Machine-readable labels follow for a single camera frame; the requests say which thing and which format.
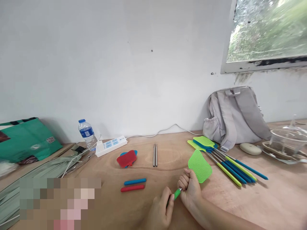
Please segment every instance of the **oval soap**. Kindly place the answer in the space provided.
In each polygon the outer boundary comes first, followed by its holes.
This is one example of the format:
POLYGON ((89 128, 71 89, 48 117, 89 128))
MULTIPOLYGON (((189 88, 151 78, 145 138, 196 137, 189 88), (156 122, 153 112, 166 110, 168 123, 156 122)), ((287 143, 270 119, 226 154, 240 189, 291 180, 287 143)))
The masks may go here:
POLYGON ((240 149, 242 149, 244 152, 250 154, 250 155, 259 155, 262 150, 258 148, 257 146, 254 146, 250 143, 242 143, 240 144, 240 149))

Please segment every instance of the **hand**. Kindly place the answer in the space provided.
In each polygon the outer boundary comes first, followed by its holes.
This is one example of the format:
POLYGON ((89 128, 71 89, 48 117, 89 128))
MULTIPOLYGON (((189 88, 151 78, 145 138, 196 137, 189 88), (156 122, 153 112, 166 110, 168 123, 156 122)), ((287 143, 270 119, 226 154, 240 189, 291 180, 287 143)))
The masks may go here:
POLYGON ((201 187, 192 169, 184 169, 184 173, 179 177, 178 187, 182 188, 180 198, 185 207, 190 211, 201 197, 201 187))
POLYGON ((145 219, 144 222, 145 226, 142 229, 167 229, 172 219, 173 208, 174 194, 172 194, 168 187, 165 187, 162 196, 154 198, 148 217, 145 219))

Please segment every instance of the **window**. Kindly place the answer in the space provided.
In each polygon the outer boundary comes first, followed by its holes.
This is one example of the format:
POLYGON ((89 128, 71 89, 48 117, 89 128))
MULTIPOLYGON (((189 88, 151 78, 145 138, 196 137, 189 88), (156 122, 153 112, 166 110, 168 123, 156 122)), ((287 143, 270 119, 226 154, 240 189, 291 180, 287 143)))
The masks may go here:
POLYGON ((307 0, 233 0, 221 73, 307 66, 307 0))

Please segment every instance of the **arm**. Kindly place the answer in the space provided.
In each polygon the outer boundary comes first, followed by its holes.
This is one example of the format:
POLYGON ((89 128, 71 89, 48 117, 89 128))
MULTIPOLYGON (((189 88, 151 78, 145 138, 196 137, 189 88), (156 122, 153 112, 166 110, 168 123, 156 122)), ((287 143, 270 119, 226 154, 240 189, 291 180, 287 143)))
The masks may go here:
POLYGON ((246 230, 263 228, 235 216, 202 198, 201 188, 193 170, 185 169, 178 186, 182 188, 180 198, 195 220, 206 230, 246 230))

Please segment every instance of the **power cord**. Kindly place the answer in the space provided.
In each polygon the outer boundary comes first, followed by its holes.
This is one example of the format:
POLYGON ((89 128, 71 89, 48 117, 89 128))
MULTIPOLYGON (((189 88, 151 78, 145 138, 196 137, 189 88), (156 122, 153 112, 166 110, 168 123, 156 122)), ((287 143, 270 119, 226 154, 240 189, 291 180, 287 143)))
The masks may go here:
POLYGON ((62 175, 61 178, 63 178, 63 177, 65 176, 65 174, 66 174, 66 172, 67 172, 67 170, 68 170, 68 168, 69 168, 69 166, 70 166, 70 163, 71 163, 75 158, 77 158, 78 156, 84 154, 85 152, 87 152, 88 150, 90 150, 92 147, 94 147, 94 145, 97 144, 98 140, 97 140, 91 147, 89 147, 89 148, 87 148, 86 150, 82 151, 82 153, 78 154, 77 156, 75 156, 74 158, 72 158, 72 159, 70 160, 70 162, 68 163, 67 168, 65 169, 65 171, 64 171, 64 173, 63 173, 63 175, 62 175))
POLYGON ((180 128, 180 129, 183 129, 184 131, 187 131, 187 132, 189 132, 189 133, 191 133, 191 134, 193 134, 193 135, 196 135, 196 136, 200 136, 200 135, 202 135, 202 134, 195 134, 195 133, 192 133, 191 131, 189 131, 189 130, 186 130, 186 129, 184 129, 184 128, 181 128, 179 125, 177 125, 177 124, 173 124, 171 127, 169 127, 169 128, 167 128, 167 129, 163 129, 163 130, 160 130, 159 132, 157 132, 155 135, 152 135, 152 136, 145 136, 145 135, 134 135, 134 136, 130 136, 130 137, 135 137, 135 136, 143 136, 143 137, 155 137, 156 135, 158 135, 160 132, 162 132, 162 131, 165 131, 165 130, 168 130, 168 129, 170 129, 170 128, 172 128, 173 126, 178 126, 178 128, 180 128))
MULTIPOLYGON (((195 133, 192 133, 191 131, 184 129, 184 128, 180 127, 180 126, 177 125, 177 124, 173 124, 171 127, 167 128, 167 129, 160 130, 160 131, 158 131, 155 135, 152 135, 152 136, 134 135, 134 136, 127 137, 127 139, 128 139, 128 138, 131 138, 131 137, 136 137, 136 136, 142 136, 142 137, 148 137, 148 138, 150 138, 150 137, 155 137, 155 136, 158 135, 160 132, 166 131, 166 130, 172 128, 172 127, 175 126, 175 125, 176 125, 178 128, 180 128, 180 129, 182 129, 182 130, 184 130, 184 131, 187 131, 187 132, 189 132, 189 133, 191 133, 191 134, 193 134, 193 135, 196 135, 196 136, 202 135, 202 134, 195 134, 195 133)), ((85 153, 86 151, 88 151, 88 150, 90 150, 92 147, 94 147, 94 145, 97 144, 97 142, 98 142, 98 141, 96 141, 91 147, 87 148, 87 149, 84 150, 82 153, 80 153, 79 155, 77 155, 77 156, 75 156, 73 159, 71 159, 70 162, 68 163, 67 168, 65 169, 65 171, 64 171, 64 173, 63 173, 63 175, 62 175, 61 178, 63 178, 63 177, 65 176, 65 174, 66 174, 66 172, 67 172, 67 170, 68 170, 68 168, 69 168, 71 162, 72 162, 75 158, 77 158, 78 156, 82 155, 83 153, 85 153)), ((15 216, 15 217, 13 217, 12 219, 9 219, 8 221, 6 221, 6 222, 0 224, 0 226, 5 225, 6 223, 8 223, 8 222, 10 222, 10 221, 12 221, 12 220, 14 220, 14 219, 16 219, 16 218, 19 217, 19 216, 20 216, 20 215, 17 215, 17 216, 15 216)))

